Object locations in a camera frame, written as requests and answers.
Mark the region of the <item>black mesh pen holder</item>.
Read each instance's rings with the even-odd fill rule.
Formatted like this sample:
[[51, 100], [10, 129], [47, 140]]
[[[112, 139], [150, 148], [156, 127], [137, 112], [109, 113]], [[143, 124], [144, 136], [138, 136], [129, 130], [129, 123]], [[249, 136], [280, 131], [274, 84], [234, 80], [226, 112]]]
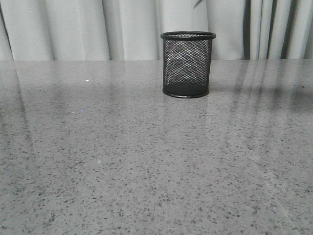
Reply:
[[209, 94], [212, 43], [216, 34], [206, 31], [171, 31], [163, 40], [163, 93], [197, 98]]

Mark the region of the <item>grey curtain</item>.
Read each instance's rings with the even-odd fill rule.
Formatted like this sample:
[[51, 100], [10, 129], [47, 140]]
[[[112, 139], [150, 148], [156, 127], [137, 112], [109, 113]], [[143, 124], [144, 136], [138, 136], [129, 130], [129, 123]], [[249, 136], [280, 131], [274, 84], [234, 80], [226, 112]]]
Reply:
[[3, 0], [3, 61], [156, 60], [160, 35], [210, 31], [212, 58], [311, 59], [310, 0]]

